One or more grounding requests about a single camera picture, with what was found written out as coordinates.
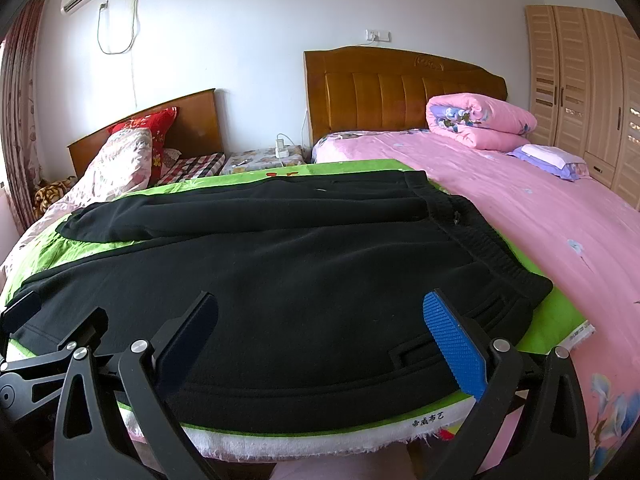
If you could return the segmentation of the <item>purple pillow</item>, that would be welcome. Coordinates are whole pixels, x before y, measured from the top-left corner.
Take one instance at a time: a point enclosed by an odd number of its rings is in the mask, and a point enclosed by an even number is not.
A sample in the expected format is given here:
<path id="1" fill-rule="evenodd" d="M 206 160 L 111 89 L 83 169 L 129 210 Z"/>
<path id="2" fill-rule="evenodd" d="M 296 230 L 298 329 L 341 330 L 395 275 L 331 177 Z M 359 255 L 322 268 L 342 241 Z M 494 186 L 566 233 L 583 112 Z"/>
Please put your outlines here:
<path id="1" fill-rule="evenodd" d="M 587 163 L 581 157 L 556 146 L 524 144 L 509 155 L 565 181 L 575 182 L 590 177 Z"/>

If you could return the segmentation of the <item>red patterned curtain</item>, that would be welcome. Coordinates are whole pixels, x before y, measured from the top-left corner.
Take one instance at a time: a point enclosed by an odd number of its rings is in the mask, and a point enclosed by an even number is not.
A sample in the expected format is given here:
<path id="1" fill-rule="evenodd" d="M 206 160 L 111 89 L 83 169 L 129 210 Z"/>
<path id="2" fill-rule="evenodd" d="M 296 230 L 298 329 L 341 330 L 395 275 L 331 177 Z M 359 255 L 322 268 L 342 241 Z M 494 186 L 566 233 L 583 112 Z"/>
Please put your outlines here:
<path id="1" fill-rule="evenodd" d="M 41 180 L 34 77 L 45 6 L 46 0 L 27 1 L 6 35 L 1 63 L 1 149 L 9 204 L 21 233 L 36 221 L 34 195 Z"/>

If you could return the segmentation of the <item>white power strip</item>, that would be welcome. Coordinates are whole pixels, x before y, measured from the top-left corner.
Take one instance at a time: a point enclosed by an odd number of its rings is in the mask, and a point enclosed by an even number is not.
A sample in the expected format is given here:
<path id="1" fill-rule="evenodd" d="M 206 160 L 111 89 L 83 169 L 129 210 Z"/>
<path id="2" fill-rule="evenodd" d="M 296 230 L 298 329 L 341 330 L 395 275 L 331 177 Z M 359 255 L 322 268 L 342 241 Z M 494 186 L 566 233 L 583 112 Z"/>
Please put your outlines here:
<path id="1" fill-rule="evenodd" d="M 276 148 L 274 149 L 274 154 L 278 159 L 288 157 L 288 149 L 282 139 L 276 140 Z"/>

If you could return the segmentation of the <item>large wooden headboard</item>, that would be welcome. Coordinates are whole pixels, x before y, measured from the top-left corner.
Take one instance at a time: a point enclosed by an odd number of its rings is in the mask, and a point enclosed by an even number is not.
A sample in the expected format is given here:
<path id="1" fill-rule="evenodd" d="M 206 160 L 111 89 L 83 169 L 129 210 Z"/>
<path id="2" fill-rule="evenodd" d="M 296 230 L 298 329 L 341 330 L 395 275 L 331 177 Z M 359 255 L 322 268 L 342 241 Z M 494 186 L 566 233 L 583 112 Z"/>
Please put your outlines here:
<path id="1" fill-rule="evenodd" d="M 352 46 L 306 51 L 304 63 L 312 143 L 343 131 L 424 128 L 426 103 L 433 96 L 508 97 L 502 77 L 432 54 Z"/>

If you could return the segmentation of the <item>pink white floral quilt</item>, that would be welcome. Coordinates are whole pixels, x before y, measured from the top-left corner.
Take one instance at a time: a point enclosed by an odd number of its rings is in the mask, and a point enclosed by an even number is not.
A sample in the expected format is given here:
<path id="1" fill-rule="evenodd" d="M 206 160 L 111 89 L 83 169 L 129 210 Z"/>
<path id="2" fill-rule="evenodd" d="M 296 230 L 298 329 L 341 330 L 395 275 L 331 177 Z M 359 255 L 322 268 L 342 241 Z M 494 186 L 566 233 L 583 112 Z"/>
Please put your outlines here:
<path id="1" fill-rule="evenodd" d="M 27 247 L 49 226 L 76 209 L 110 202 L 146 188 L 152 172 L 152 134 L 149 128 L 113 133 L 90 162 L 85 174 L 43 216 L 30 226 L 1 265 L 1 289 L 26 261 Z"/>

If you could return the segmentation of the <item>red floral pillow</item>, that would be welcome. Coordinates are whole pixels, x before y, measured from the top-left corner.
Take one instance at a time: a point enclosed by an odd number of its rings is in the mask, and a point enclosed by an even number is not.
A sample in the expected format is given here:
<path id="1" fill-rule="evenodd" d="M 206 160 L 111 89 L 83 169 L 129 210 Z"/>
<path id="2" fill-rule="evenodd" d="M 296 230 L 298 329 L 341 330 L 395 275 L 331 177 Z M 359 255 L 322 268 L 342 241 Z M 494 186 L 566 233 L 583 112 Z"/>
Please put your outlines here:
<path id="1" fill-rule="evenodd" d="M 157 181 L 160 180 L 166 136 L 177 116 L 178 107 L 170 106 L 145 116 L 129 118 L 107 129 L 109 134 L 113 134 L 122 129 L 147 128 L 150 130 L 152 160 L 149 186 L 157 184 Z"/>

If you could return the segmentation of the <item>plaid bed sheet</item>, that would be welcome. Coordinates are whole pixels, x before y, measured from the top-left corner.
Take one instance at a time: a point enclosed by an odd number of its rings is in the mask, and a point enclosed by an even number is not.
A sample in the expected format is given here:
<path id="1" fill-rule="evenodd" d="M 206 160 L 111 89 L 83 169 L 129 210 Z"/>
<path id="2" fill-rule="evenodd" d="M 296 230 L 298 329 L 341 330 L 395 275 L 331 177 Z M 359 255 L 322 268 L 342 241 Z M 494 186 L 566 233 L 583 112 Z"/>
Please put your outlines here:
<path id="1" fill-rule="evenodd" d="M 157 186 L 178 183 L 197 178 L 216 176 L 221 172 L 226 155 L 213 153 L 198 157 L 178 159 L 157 181 Z"/>

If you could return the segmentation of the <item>black pants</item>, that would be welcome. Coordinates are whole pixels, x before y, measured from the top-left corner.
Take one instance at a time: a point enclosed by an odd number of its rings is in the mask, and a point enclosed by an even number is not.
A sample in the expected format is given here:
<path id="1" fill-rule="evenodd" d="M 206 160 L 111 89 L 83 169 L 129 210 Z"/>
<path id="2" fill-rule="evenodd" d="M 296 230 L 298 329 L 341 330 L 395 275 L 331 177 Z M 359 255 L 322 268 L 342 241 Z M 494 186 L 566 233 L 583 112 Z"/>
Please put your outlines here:
<path id="1" fill-rule="evenodd" d="M 133 195 L 55 231 L 99 252 L 32 271 L 10 293 L 41 310 L 17 332 L 44 353 L 102 308 L 111 353 L 153 336 L 201 292 L 216 321 L 169 398 L 182 422 L 309 434 L 424 408 L 457 384 L 428 332 L 439 290 L 491 337 L 523 338 L 552 291 L 466 198 L 421 171 L 382 170 Z"/>

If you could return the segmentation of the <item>pink bed sheet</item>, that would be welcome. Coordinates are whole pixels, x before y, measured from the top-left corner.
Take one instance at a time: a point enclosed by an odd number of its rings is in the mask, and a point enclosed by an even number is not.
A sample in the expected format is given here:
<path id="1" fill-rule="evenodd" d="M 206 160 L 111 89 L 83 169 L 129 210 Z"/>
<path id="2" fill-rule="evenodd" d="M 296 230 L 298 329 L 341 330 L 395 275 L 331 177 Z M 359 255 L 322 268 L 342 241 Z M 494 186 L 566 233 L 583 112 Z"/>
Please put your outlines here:
<path id="1" fill-rule="evenodd" d="M 427 131 L 346 132 L 314 162 L 396 159 L 468 198 L 596 330 L 574 353 L 603 474 L 639 419 L 639 214 L 596 180 L 564 181 L 528 162 Z"/>

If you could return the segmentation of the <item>small wooden headboard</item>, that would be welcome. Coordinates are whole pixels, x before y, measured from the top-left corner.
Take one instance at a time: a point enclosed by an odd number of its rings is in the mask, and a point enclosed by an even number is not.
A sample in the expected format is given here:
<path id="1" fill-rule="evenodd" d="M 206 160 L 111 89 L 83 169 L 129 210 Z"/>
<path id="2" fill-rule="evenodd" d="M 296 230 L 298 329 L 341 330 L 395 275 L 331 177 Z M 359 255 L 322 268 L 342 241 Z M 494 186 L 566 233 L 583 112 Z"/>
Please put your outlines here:
<path id="1" fill-rule="evenodd" d="M 90 162 L 110 136 L 108 130 L 114 125 L 171 106 L 178 108 L 178 115 L 166 136 L 168 148 L 175 148 L 186 158 L 221 153 L 224 150 L 224 142 L 219 128 L 215 92 L 214 88 L 202 90 L 140 110 L 71 143 L 67 148 L 76 176 L 80 178 L 84 175 Z"/>

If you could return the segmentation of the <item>white wall socket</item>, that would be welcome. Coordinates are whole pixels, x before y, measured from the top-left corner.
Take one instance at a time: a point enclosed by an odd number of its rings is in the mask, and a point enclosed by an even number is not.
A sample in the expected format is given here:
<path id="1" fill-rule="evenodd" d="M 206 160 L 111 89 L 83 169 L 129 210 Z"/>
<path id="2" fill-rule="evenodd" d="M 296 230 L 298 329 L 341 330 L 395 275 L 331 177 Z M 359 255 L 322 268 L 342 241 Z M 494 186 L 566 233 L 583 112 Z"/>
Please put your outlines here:
<path id="1" fill-rule="evenodd" d="M 367 29 L 366 41 L 368 44 L 378 44 L 379 42 L 391 42 L 392 35 L 389 30 Z"/>

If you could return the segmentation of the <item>folded pink quilt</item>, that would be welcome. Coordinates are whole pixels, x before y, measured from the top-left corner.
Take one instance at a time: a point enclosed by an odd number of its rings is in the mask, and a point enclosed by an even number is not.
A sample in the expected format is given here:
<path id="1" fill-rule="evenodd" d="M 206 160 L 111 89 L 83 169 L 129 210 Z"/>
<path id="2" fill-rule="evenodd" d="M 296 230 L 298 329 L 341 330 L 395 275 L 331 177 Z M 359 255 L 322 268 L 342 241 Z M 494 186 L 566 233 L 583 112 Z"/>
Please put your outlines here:
<path id="1" fill-rule="evenodd" d="M 524 108 L 477 93 L 432 96 L 425 111 L 428 130 L 468 148 L 510 152 L 528 143 L 538 125 Z"/>

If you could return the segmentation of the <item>light wooden wardrobe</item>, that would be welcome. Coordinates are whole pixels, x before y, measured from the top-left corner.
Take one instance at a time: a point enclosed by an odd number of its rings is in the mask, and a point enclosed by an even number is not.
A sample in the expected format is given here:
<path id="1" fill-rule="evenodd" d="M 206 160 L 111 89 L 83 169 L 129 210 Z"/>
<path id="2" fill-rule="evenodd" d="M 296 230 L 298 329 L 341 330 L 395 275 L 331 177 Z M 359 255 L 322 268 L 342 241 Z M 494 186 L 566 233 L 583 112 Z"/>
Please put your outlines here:
<path id="1" fill-rule="evenodd" d="M 585 159 L 590 174 L 639 208 L 639 37 L 630 21 L 574 6 L 526 6 L 529 135 Z"/>

